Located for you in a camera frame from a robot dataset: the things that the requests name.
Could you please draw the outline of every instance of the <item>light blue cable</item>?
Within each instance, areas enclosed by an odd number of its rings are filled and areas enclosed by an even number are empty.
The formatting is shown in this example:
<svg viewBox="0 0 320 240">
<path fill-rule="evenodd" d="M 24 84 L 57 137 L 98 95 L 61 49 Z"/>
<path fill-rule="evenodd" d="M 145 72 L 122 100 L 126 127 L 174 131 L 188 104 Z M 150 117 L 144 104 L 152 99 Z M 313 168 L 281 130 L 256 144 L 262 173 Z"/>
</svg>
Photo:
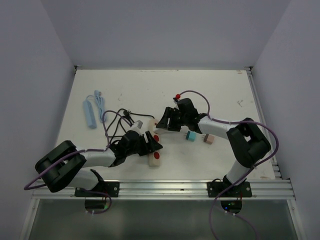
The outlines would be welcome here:
<svg viewBox="0 0 320 240">
<path fill-rule="evenodd" d="M 100 119 L 100 122 L 102 123 L 103 122 L 103 115 L 104 115 L 104 112 L 105 112 L 105 99 L 101 96 L 101 92 L 98 91 L 98 90 L 95 90 L 94 91 L 94 96 L 93 95 L 88 95 L 86 97 L 86 100 L 88 100 L 88 97 L 93 97 L 94 98 L 94 101 L 95 101 L 95 104 L 96 106 L 98 107 L 98 110 L 99 110 L 99 119 Z"/>
</svg>

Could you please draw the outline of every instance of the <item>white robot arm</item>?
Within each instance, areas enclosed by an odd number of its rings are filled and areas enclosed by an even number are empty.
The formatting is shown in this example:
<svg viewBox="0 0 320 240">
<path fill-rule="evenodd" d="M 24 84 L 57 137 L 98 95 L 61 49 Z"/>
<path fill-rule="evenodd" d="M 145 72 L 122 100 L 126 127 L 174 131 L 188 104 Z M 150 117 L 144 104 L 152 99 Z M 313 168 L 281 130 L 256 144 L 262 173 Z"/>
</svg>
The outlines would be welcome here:
<svg viewBox="0 0 320 240">
<path fill-rule="evenodd" d="M 69 140 L 62 142 L 36 163 L 35 170 L 39 176 L 24 189 L 37 188 L 30 186 L 42 178 L 45 183 L 42 186 L 47 186 L 52 193 L 65 187 L 101 192 L 104 188 L 102 177 L 96 171 L 84 168 L 116 167 L 128 156 L 144 156 L 163 148 L 149 131 L 141 134 L 141 126 L 141 121 L 135 122 L 119 141 L 111 143 L 107 149 L 83 149 Z"/>
<path fill-rule="evenodd" d="M 165 109 L 163 117 L 153 131 L 159 134 L 163 130 L 179 132 L 182 126 L 187 126 L 196 133 L 211 134 L 228 140 L 236 161 L 223 178 L 226 187 L 238 181 L 270 151 L 271 145 L 258 126 L 248 123 L 253 121 L 252 119 L 246 118 L 243 120 L 244 123 L 236 125 L 220 123 L 225 121 L 213 121 L 206 113 L 198 113 L 189 98 L 175 101 L 176 107 Z"/>
</svg>

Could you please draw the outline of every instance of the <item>white table surface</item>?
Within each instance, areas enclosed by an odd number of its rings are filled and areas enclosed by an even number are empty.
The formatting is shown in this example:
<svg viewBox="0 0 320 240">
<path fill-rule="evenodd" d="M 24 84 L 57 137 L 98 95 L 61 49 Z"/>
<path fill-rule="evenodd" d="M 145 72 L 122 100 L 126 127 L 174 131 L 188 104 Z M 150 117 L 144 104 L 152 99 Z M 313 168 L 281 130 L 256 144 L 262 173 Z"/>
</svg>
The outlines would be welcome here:
<svg viewBox="0 0 320 240">
<path fill-rule="evenodd" d="M 57 145 L 71 140 L 83 148 L 104 148 L 107 144 L 98 109 L 93 106 L 97 128 L 87 127 L 83 101 L 94 90 L 102 92 L 105 109 L 120 108 L 133 113 L 151 114 L 160 119 L 165 108 L 174 107 L 173 97 L 184 90 L 196 90 L 205 95 L 211 104 L 211 115 L 226 120 L 243 120 L 246 117 L 259 121 L 258 111 L 245 71 L 236 70 L 78 70 L 57 139 Z M 207 112 L 206 102 L 198 95 L 186 93 L 199 113 Z M 108 125 L 114 118 L 107 114 Z M 148 129 L 148 117 L 132 116 Z M 115 122 L 110 128 L 112 135 Z M 148 157 L 132 155 L 117 167 L 95 167 L 105 179 L 114 180 L 209 180 L 223 178 L 236 160 L 230 143 L 216 137 L 212 145 L 202 142 L 197 134 L 195 142 L 185 140 L 181 132 L 161 136 L 161 166 L 149 167 Z M 260 165 L 248 179 L 275 179 L 270 161 Z"/>
</svg>

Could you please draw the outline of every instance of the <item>gray wall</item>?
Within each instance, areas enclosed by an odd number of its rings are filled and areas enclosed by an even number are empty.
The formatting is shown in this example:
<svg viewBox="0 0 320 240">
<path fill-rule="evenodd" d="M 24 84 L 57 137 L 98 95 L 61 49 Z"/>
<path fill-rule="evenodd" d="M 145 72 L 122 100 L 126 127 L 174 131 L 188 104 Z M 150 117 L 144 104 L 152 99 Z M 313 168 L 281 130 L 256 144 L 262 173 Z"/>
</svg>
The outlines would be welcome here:
<svg viewBox="0 0 320 240">
<path fill-rule="evenodd" d="M 0 239 L 19 238 L 36 176 L 54 146 L 73 82 L 73 65 L 39 0 L 0 7 Z"/>
<path fill-rule="evenodd" d="M 290 0 L 42 0 L 86 68 L 253 66 Z"/>
<path fill-rule="evenodd" d="M 253 68 L 277 160 L 291 178 L 309 239 L 319 239 L 320 1 L 292 0 Z"/>
</svg>

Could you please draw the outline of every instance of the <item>glass panel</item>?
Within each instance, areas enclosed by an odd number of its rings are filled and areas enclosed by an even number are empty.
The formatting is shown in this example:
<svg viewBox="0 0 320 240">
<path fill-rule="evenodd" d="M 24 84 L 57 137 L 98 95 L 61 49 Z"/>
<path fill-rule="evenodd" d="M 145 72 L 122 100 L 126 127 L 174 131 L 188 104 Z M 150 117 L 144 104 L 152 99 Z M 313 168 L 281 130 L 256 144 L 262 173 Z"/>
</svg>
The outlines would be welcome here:
<svg viewBox="0 0 320 240">
<path fill-rule="evenodd" d="M 30 240 L 206 240 L 212 200 L 120 200 L 103 214 L 85 213 L 84 200 L 40 201 Z M 254 240 L 252 228 L 217 203 L 212 222 L 221 240 Z M 243 201 L 239 213 L 262 240 L 296 240 L 285 200 Z"/>
</svg>

